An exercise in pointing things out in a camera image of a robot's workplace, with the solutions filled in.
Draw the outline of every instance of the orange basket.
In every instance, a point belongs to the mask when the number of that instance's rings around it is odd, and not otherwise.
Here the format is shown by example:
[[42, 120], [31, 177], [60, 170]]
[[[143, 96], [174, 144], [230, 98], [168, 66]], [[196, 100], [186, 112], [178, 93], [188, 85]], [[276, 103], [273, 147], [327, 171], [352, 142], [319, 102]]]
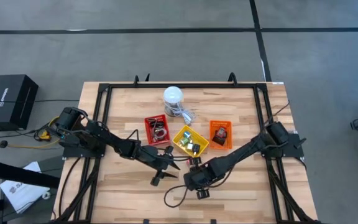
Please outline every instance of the orange basket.
[[[212, 141], [212, 139], [215, 136], [215, 132], [219, 130], [219, 128], [224, 128], [227, 132], [227, 138], [222, 145]], [[232, 148], [232, 131], [231, 131], [231, 121], [216, 121], [211, 120], [209, 121], [209, 141], [211, 142], [209, 144], [209, 147], [211, 149], [231, 149]]]

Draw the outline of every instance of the plastic basket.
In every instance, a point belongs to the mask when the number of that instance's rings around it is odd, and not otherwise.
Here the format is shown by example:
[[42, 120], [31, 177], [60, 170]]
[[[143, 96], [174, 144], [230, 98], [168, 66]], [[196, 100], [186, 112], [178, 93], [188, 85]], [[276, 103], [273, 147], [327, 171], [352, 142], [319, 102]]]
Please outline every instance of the plastic basket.
[[[187, 150], [185, 147], [183, 147], [180, 144], [180, 140], [183, 138], [183, 133], [185, 131], [189, 131], [191, 133], [191, 140], [193, 140], [193, 144], [199, 144], [200, 145], [200, 151], [194, 155], [190, 150]], [[209, 142], [207, 139], [202, 137], [200, 134], [198, 134], [195, 130], [193, 130], [191, 127], [185, 125], [178, 134], [173, 138], [173, 143], [178, 147], [179, 149], [183, 150], [185, 153], [187, 153], [191, 157], [198, 157], [203, 153], [203, 151], [208, 146]]]
[[[153, 141], [152, 134], [151, 134], [153, 127], [150, 125], [150, 121], [149, 121], [150, 119], [157, 119], [157, 121], [164, 122], [164, 128], [165, 128], [165, 130], [167, 130], [167, 135], [165, 135], [164, 139], [157, 140], [155, 142]], [[164, 114], [145, 118], [144, 124], [146, 127], [146, 135], [147, 135], [147, 140], [149, 142], [149, 145], [154, 146], [154, 145], [169, 142], [170, 136], [169, 136], [169, 130], [168, 130], [168, 123], [167, 123], [167, 118], [165, 117]]]
[[[219, 128], [224, 128], [227, 131], [227, 138], [223, 146], [212, 141], [212, 139], [215, 136], [215, 131], [217, 131]], [[211, 141], [211, 144], [209, 145], [211, 149], [224, 149], [224, 150], [231, 149], [232, 148], [231, 121], [216, 121], [216, 120], [209, 121], [209, 140]]]

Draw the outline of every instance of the black floor line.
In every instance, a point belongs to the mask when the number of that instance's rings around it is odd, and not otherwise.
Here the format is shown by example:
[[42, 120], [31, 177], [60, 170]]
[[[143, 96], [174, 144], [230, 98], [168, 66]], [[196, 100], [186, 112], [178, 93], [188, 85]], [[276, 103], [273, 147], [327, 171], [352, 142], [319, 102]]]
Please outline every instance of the black floor line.
[[261, 28], [261, 32], [358, 32], [358, 27]]
[[0, 34], [170, 34], [170, 33], [255, 32], [254, 28], [158, 28], [158, 29], [80, 29], [80, 30], [0, 30]]
[[251, 6], [252, 18], [254, 20], [256, 39], [257, 39], [257, 42], [258, 42], [259, 55], [260, 55], [260, 59], [262, 61], [265, 81], [266, 82], [271, 82], [272, 81], [272, 76], [270, 75], [269, 63], [267, 61], [264, 38], [262, 37], [262, 33], [261, 33], [261, 28], [260, 28], [260, 24], [259, 24], [259, 17], [258, 17], [258, 11], [256, 9], [255, 0], [249, 0], [249, 4]]

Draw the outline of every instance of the green object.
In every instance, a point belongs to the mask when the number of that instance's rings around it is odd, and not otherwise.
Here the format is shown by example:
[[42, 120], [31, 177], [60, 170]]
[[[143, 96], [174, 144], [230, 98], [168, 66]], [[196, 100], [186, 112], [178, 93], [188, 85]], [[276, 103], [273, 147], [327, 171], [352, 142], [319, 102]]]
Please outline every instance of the green object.
[[180, 140], [180, 144], [181, 144], [182, 146], [184, 146], [184, 145], [187, 144], [187, 143], [189, 143], [189, 139], [188, 139], [188, 138], [183, 138], [183, 139]]

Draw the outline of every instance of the white paper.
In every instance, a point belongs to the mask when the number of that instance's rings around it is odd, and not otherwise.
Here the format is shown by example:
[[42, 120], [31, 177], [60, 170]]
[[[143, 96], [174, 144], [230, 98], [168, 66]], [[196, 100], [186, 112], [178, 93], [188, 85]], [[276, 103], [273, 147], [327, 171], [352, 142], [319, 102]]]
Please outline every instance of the white paper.
[[[24, 169], [34, 172], [40, 172], [38, 162], [32, 162]], [[39, 187], [20, 182], [6, 180], [0, 184], [1, 190], [4, 192], [14, 210], [19, 214], [29, 208], [39, 197], [49, 190], [48, 187]]]

